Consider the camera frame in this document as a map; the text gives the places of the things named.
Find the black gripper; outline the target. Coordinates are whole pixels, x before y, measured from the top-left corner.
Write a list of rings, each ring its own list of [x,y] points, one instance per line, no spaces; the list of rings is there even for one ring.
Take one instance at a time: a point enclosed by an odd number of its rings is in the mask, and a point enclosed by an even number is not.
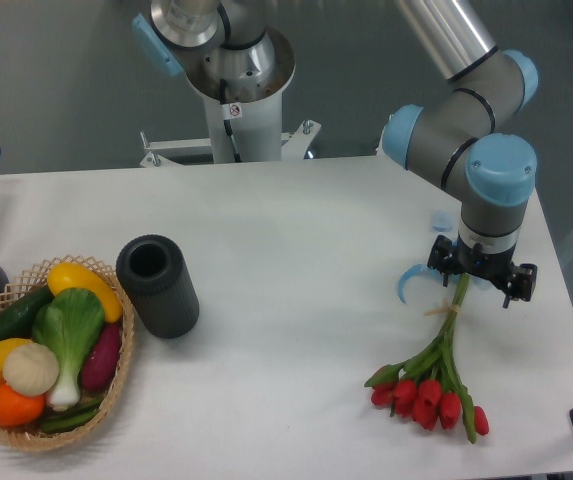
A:
[[[409,267],[397,282],[399,300],[406,304],[405,287],[415,277],[431,276],[432,270],[442,275],[447,286],[453,275],[469,274],[473,285],[486,291],[493,286],[505,295],[503,307],[510,301],[530,302],[535,291],[538,268],[532,263],[515,264],[512,260],[515,247],[501,253],[484,253],[482,245],[469,247],[461,238],[456,242],[439,235],[427,260],[427,265],[415,264]]]

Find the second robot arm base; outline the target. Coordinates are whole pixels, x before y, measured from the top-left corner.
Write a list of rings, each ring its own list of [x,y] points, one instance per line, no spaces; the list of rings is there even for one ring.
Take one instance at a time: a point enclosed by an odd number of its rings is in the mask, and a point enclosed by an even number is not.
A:
[[[276,64],[264,1],[153,1],[131,30],[149,62],[171,77],[203,63],[215,78],[267,76]]]

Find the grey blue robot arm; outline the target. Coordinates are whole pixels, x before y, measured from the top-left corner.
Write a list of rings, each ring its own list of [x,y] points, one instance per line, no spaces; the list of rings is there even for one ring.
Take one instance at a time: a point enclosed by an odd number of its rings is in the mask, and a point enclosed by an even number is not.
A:
[[[537,155],[498,127],[535,94],[534,63],[502,50],[467,1],[401,1],[398,7],[451,87],[438,105],[409,104],[385,126],[385,154],[461,204],[458,236],[435,240],[427,265],[444,279],[489,281],[506,302],[531,299],[534,264],[513,261],[535,188]]]

